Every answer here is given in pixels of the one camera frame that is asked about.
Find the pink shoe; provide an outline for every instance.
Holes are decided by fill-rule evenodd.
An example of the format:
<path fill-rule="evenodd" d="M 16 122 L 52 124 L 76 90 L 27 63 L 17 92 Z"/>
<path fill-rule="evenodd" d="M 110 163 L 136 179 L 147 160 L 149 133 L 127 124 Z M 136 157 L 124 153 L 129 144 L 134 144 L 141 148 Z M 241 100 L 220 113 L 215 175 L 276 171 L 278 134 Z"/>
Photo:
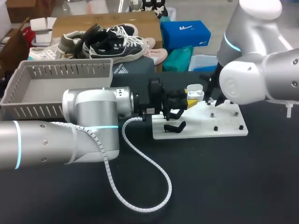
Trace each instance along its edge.
<path fill-rule="evenodd" d="M 147 53 L 145 54 L 146 57 L 150 57 L 154 60 L 154 64 L 158 65 L 165 61 L 165 59 L 168 56 L 167 50 L 165 49 L 149 49 Z"/>
<path fill-rule="evenodd" d="M 145 38 L 145 40 L 146 40 L 146 43 L 147 43 L 149 49 L 153 49 L 154 46 L 156 45 L 156 41 L 154 38 L 148 37 L 148 38 Z"/>

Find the black tabletop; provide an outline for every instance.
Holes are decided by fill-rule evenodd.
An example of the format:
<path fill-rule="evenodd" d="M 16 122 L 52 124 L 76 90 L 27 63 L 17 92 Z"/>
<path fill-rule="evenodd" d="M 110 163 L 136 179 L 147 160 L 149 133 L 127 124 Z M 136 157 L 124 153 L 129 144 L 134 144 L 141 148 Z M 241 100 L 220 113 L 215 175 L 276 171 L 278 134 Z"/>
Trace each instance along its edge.
<path fill-rule="evenodd" d="M 166 89 L 199 83 L 199 73 L 163 73 Z M 149 76 L 115 76 L 113 86 L 146 90 Z M 127 137 L 168 173 L 173 192 L 152 214 L 124 207 L 103 163 L 0 171 L 0 223 L 281 224 L 298 223 L 299 107 L 267 102 L 240 106 L 246 137 L 154 140 L 151 121 L 127 127 Z M 136 206 L 152 207 L 167 192 L 163 175 L 120 137 L 111 161 L 115 184 Z"/>

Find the red object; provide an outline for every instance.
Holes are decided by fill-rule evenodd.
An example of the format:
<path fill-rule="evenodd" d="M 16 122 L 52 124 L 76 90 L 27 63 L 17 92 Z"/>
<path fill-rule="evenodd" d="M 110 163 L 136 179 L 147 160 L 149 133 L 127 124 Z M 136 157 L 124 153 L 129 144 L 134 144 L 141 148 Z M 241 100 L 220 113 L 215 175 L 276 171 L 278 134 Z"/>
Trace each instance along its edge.
<path fill-rule="evenodd" d="M 31 27 L 24 28 L 22 33 L 23 33 L 24 39 L 28 43 L 28 47 L 29 48 L 34 47 L 31 43 L 32 43 L 34 37 L 36 36 L 36 33 L 31 30 Z"/>

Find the cable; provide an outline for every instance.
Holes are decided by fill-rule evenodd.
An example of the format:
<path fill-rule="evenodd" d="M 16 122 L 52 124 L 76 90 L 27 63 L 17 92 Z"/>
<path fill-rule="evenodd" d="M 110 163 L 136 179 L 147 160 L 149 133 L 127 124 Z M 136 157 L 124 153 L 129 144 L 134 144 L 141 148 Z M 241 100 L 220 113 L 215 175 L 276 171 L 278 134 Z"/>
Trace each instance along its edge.
<path fill-rule="evenodd" d="M 122 136 L 125 140 L 125 142 L 134 150 L 136 151 L 140 156 L 142 156 L 143 158 L 145 158 L 148 162 L 150 162 L 151 164 L 153 164 L 157 169 L 159 169 L 161 171 L 161 173 L 165 176 L 166 180 L 167 180 L 167 183 L 168 183 L 168 193 L 166 195 L 166 198 L 157 206 L 153 207 L 153 208 L 148 208 L 148 209 L 142 209 L 142 208 L 138 208 L 136 206 L 133 206 L 132 204 L 130 204 L 129 202 L 127 202 L 121 195 L 120 193 L 118 192 L 115 184 L 114 184 L 114 181 L 113 181 L 113 178 L 112 178 L 112 174 L 111 174 L 111 171 L 110 171 L 110 166 L 109 166 L 109 162 L 108 162 L 108 158 L 107 158 L 107 155 L 106 155 L 106 152 L 102 146 L 102 143 L 101 141 L 98 139 L 98 137 L 91 131 L 91 130 L 87 130 L 85 129 L 84 127 L 82 126 L 78 126 L 78 125 L 74 125 L 75 128 L 77 130 L 80 130 L 80 131 L 83 131 L 85 132 L 86 134 L 90 135 L 94 140 L 95 142 L 98 144 L 99 148 L 100 148 L 100 151 L 102 152 L 103 154 L 103 158 L 104 158 L 104 163 L 105 163 L 105 167 L 106 167 L 106 172 L 107 172 L 107 176 L 108 176 L 108 179 L 109 179 L 109 182 L 110 182 L 110 185 L 111 185 L 111 188 L 113 190 L 113 192 L 115 193 L 116 197 L 125 205 L 127 206 L 129 209 L 131 210 L 134 210 L 134 211 L 138 211 L 138 212 L 142 212 L 142 213 L 149 213 L 149 212 L 154 212 L 154 211 L 157 211 L 159 209 L 161 209 L 162 207 L 164 207 L 166 205 L 166 203 L 169 201 L 170 199 L 170 196 L 171 196 L 171 193 L 172 193 L 172 184 L 171 184 L 171 181 L 170 181 L 170 178 L 169 176 L 167 175 L 167 173 L 158 165 L 156 164 L 153 160 L 151 160 L 149 157 L 147 157 L 145 154 L 143 154 L 142 152 L 140 152 L 135 146 L 132 145 L 132 143 L 128 140 L 127 136 L 126 136 L 126 133 L 125 133 L 125 130 L 126 130 L 126 127 L 129 123 L 133 122 L 133 121 L 142 121 L 142 118 L 131 118 L 129 120 L 127 120 L 123 127 L 122 127 L 122 130 L 121 130 L 121 133 L 122 133 Z M 68 128 L 71 128 L 71 126 L 73 126 L 73 124 L 68 124 L 68 123 L 62 123 L 62 122 L 52 122 L 53 124 L 56 124 L 56 125 L 60 125 L 60 126 L 65 126 L 65 127 L 68 127 Z"/>

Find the slotted basket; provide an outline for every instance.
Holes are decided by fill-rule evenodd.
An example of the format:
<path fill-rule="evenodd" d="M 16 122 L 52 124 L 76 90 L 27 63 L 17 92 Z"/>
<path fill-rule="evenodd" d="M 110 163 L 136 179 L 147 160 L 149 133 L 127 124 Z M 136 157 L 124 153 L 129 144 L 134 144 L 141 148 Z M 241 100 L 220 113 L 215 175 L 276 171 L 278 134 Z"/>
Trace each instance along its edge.
<path fill-rule="evenodd" d="M 112 59 L 23 61 L 0 105 L 13 119 L 63 118 L 64 91 L 110 87 Z"/>

